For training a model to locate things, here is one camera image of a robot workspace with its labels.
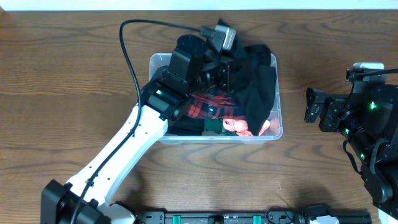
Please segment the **pink printed t-shirt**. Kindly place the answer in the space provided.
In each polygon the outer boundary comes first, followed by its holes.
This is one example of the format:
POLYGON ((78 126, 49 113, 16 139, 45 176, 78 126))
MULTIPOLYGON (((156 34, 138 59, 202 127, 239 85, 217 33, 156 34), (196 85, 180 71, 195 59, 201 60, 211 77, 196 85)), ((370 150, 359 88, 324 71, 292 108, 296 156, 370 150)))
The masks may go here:
MULTIPOLYGON (((262 135, 265 133, 267 129, 271 126, 271 122, 266 120, 262 125, 258 135, 262 135)), ((227 131, 231 131, 236 133, 238 136, 253 136, 253 133, 250 132, 248 128, 248 123, 242 119, 224 119, 223 120, 223 127, 227 131)))

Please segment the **black taped garment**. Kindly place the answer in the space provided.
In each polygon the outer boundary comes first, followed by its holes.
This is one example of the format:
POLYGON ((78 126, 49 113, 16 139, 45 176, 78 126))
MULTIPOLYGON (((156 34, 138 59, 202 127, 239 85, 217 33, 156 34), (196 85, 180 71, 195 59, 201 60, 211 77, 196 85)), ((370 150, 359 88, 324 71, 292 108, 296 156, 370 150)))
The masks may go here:
POLYGON ((205 125, 203 119, 191 118, 183 116, 169 126, 167 133, 177 136, 201 136, 204 132, 205 125))

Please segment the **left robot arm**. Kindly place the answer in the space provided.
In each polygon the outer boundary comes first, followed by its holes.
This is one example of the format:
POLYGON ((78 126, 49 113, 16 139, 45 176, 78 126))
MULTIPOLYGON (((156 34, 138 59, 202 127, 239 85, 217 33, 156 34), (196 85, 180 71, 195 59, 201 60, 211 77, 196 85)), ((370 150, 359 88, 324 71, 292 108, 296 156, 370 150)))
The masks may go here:
POLYGON ((170 63, 159 67, 139 90, 139 101, 122 128, 100 153, 66 184, 51 180, 41 195, 40 221, 50 223, 134 223, 136 216, 113 201, 144 153, 182 116, 192 96, 211 87, 229 87, 234 37, 183 35, 170 63))

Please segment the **red navy plaid shirt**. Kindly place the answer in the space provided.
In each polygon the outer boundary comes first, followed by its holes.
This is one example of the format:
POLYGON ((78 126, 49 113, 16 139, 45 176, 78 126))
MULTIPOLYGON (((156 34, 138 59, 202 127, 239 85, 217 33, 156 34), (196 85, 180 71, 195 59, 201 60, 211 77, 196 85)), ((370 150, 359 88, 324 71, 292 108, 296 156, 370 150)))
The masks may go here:
POLYGON ((245 119, 232 94, 214 88, 192 95, 185 114, 194 119, 245 119))

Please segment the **dark green garment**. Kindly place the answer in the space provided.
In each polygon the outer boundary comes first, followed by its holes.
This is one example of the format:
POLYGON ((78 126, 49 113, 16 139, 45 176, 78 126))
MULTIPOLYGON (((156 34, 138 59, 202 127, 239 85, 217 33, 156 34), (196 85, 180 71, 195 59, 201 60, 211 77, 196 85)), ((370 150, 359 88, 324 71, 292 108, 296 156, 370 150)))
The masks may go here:
POLYGON ((223 120, 216 119, 204 119, 203 120, 203 136, 236 136, 236 132, 228 131, 223 126, 223 120))

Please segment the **large black garment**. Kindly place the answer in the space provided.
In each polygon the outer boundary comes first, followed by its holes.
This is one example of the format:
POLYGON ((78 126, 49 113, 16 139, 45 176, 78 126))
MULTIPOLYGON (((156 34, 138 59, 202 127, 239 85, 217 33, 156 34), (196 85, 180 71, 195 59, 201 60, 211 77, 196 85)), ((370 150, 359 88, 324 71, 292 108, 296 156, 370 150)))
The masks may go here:
POLYGON ((265 44, 246 45, 236 36, 229 54, 233 58, 231 94, 244 110, 250 132, 258 136, 274 105, 276 72, 271 51, 265 44))

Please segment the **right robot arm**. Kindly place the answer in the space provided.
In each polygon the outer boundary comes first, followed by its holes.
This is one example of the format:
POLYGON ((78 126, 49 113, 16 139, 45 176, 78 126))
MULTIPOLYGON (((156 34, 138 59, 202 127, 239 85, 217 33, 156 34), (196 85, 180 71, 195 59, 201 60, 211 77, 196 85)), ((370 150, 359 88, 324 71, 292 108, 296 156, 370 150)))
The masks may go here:
POLYGON ((351 146, 351 165, 373 205, 397 218, 397 85, 375 84, 360 93, 335 95, 309 87, 304 120, 340 133, 351 146))

